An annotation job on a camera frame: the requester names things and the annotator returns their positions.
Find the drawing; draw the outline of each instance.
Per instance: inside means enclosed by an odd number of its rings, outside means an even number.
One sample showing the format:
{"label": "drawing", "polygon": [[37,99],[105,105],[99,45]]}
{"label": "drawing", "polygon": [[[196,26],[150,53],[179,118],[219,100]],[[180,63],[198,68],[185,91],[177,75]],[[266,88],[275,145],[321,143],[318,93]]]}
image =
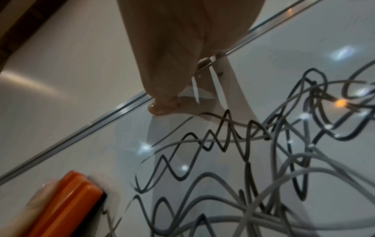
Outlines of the drawing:
{"label": "drawing", "polygon": [[[309,174],[310,173],[325,173],[335,178],[340,179],[346,184],[353,187],[360,194],[362,194],[366,199],[375,205],[375,196],[366,190],[357,180],[360,180],[372,187],[375,187],[375,182],[368,179],[364,175],[356,172],[350,167],[341,164],[340,162],[327,157],[319,148],[317,144],[323,136],[329,136],[337,141],[349,141],[355,139],[366,127],[366,125],[374,120],[375,114],[375,104],[371,104],[375,98],[375,89],[369,89],[363,91],[360,95],[349,95],[348,90],[352,84],[360,84],[365,86],[375,86],[374,82],[366,82],[355,80],[358,75],[364,72],[366,69],[375,65],[375,60],[364,65],[353,73],[346,80],[336,80],[328,81],[326,75],[316,68],[311,68],[307,70],[302,78],[296,83],[294,88],[291,90],[286,101],[273,112],[263,122],[257,122],[250,120],[247,124],[236,122],[232,119],[231,112],[229,110],[225,111],[223,116],[213,114],[210,112],[202,113],[198,116],[211,116],[216,119],[221,120],[217,130],[208,130],[203,138],[199,138],[194,133],[190,132],[185,134],[180,141],[168,144],[164,147],[158,148],[148,157],[158,157],[155,164],[155,169],[150,175],[150,179],[144,187],[140,187],[137,176],[135,176],[135,191],[138,193],[134,196],[133,201],[139,202],[142,212],[144,214],[145,220],[150,228],[151,237],[157,236],[169,236],[169,237],[183,237],[183,236],[194,236],[197,226],[205,225],[210,236],[219,236],[219,233],[215,233],[212,228],[213,223],[223,223],[223,222],[236,222],[238,223],[233,237],[238,237],[243,231],[247,232],[248,236],[259,237],[262,236],[259,227],[269,228],[274,231],[284,233],[289,237],[293,236],[318,236],[315,231],[317,230],[342,230],[342,229],[356,229],[356,228],[366,228],[375,226],[375,217],[362,219],[360,221],[346,222],[346,223],[334,223],[326,225],[311,225],[305,223],[301,218],[299,218],[288,206],[282,203],[280,199],[280,186],[284,183],[292,180],[294,189],[301,201],[304,201],[308,194],[308,184],[309,184]],[[318,84],[308,78],[310,73],[317,73],[323,80],[323,83]],[[333,84],[342,85],[341,95],[342,98],[336,98],[328,93],[328,87]],[[302,95],[307,94],[307,98],[302,101]],[[322,104],[323,101],[331,103],[339,103],[338,106],[346,107],[349,112],[344,114],[337,121],[332,122],[326,115],[326,110]],[[301,117],[294,121],[290,121],[288,117],[299,103],[303,103],[303,111]],[[361,115],[362,120],[357,127],[353,129],[348,135],[337,135],[335,130],[337,130],[342,124],[344,124],[353,115]],[[168,136],[175,133],[180,127],[184,126],[189,120],[193,119],[190,117],[177,128],[171,131],[166,137],[162,138],[159,142],[153,145],[156,147]],[[315,136],[311,137],[309,131],[309,123],[314,122],[319,128],[320,132]],[[294,126],[298,123],[303,124],[304,132],[303,134],[299,132]],[[219,139],[218,134],[226,126],[226,138]],[[246,135],[240,136],[236,128],[243,127],[246,128]],[[290,140],[291,133],[298,136],[304,143],[304,152],[293,153],[292,146],[288,143],[287,149],[281,146],[278,142],[278,138],[282,132],[285,132],[286,140]],[[258,192],[256,183],[252,175],[252,167],[249,161],[251,156],[251,142],[255,140],[271,140],[271,170],[272,170],[272,180],[273,183],[269,185],[266,189]],[[179,147],[184,143],[198,143],[199,148],[197,149],[192,162],[189,165],[186,173],[179,176],[175,173],[172,166],[170,165],[174,154],[179,149]],[[184,181],[190,174],[190,171],[194,169],[194,165],[199,153],[202,150],[210,151],[214,146],[218,146],[222,152],[226,152],[229,146],[236,146],[238,153],[243,160],[243,172],[245,178],[245,187],[240,190],[232,189],[229,184],[226,183],[220,176],[215,173],[204,172],[198,176],[194,182],[190,185],[188,191],[182,200],[180,207],[177,210],[173,210],[170,206],[168,200],[165,197],[161,197],[157,203],[154,205],[152,216],[149,217],[146,214],[146,210],[142,204],[141,195],[152,190],[157,185],[162,185],[159,183],[160,178],[165,172],[170,172],[171,175],[178,181]],[[170,157],[166,157],[163,154],[163,150],[169,147],[174,147],[174,151]],[[281,151],[288,158],[282,164],[280,168],[276,164],[276,152]],[[327,163],[332,169],[321,168],[321,167],[310,167],[311,159],[318,159]],[[161,165],[165,164],[159,176],[156,176],[156,171],[161,169]],[[296,177],[303,176],[302,185],[299,185]],[[211,178],[217,181],[232,197],[231,200],[224,199],[219,196],[213,195],[202,195],[195,198],[191,202],[187,202],[188,198],[193,191],[194,187],[205,178]],[[188,214],[189,210],[199,202],[205,200],[214,200],[221,202],[223,205],[229,205],[232,208],[236,208],[243,212],[242,216],[206,216],[201,214],[196,217],[195,221],[181,225],[182,221]],[[155,226],[155,219],[157,216],[157,210],[161,203],[164,203],[173,218],[169,227],[166,229],[159,229]],[[108,224],[110,226],[110,233],[108,236],[116,236],[115,229],[121,222],[119,219],[114,222],[109,218]]]}

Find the metal edge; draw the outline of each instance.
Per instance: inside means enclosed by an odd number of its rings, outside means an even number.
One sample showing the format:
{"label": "metal edge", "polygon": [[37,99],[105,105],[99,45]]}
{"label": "metal edge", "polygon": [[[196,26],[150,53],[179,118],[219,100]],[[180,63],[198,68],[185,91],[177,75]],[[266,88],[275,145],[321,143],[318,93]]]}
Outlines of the metal edge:
{"label": "metal edge", "polygon": [[[274,28],[275,26],[279,25],[280,23],[286,21],[287,19],[295,16],[299,12],[305,10],[306,8],[316,4],[317,2],[322,0],[299,0],[285,8],[284,10],[278,12],[277,14],[273,15],[271,18],[267,19],[266,21],[260,23],[256,27],[251,28],[246,36],[236,44],[236,46],[232,47],[228,51],[222,52],[220,57],[212,57],[211,62],[202,62],[204,65],[201,67],[198,66],[198,70],[196,72],[202,70],[203,68],[211,66],[217,60],[220,60],[223,57],[227,57],[228,55],[234,53],[235,51],[239,50],[246,44],[248,44],[253,39],[257,38],[258,36],[262,35],[263,33],[269,31],[270,29]],[[142,104],[149,101],[151,97],[149,97],[146,92],[142,91],[139,94],[135,95],[127,102],[118,105],[113,110],[109,111],[108,113],[102,115],[101,117],[95,119],[88,125],[82,127],[78,131],[74,132],[73,134],[67,136],[66,138],[62,139],[61,141],[55,143],[54,145],[50,146],[49,148],[45,149],[44,151],[40,152],[39,154],[33,156],[32,158],[24,161],[20,165],[16,166],[15,168],[11,169],[10,171],[6,172],[5,174],[0,176],[0,186],[4,183],[10,181],[11,179],[17,177],[18,175],[22,174],[23,172],[31,169],[32,167],[38,165],[39,163],[45,161],[46,159],[50,158],[54,154],[62,151],[63,149],[71,146],[75,142],[85,138],[86,136],[90,135],[91,133],[97,131],[98,129],[104,127],[105,125],[109,124],[110,122],[118,119],[119,117],[129,113],[130,111],[134,110],[135,108],[141,106]]]}
{"label": "metal edge", "polygon": [[27,161],[21,163],[20,165],[16,166],[15,168],[11,169],[7,173],[0,176],[0,186],[4,183],[10,181],[11,179],[17,177],[18,175],[22,174],[23,172],[31,169],[32,167],[38,165],[39,163],[45,161],[46,159],[50,158],[54,154],[62,151],[63,149],[71,146],[72,144],[76,143],[77,141],[87,137],[91,133],[94,133],[98,129],[104,127],[105,125],[109,124],[110,122],[118,119],[119,117],[131,112],[132,110],[138,108],[139,106],[143,105],[144,103],[151,100],[151,97],[148,96],[146,93],[140,93],[137,95],[138,97],[133,97],[128,102],[125,102],[116,107],[116,109],[106,113],[105,115],[101,116],[100,118],[96,119],[92,123],[84,126],[79,131],[73,133],[72,135],[62,139],[61,141],[57,142],[56,144],[52,145],[51,147],[47,148],[46,150],[42,151],[41,153],[33,156],[32,158],[28,159]]}

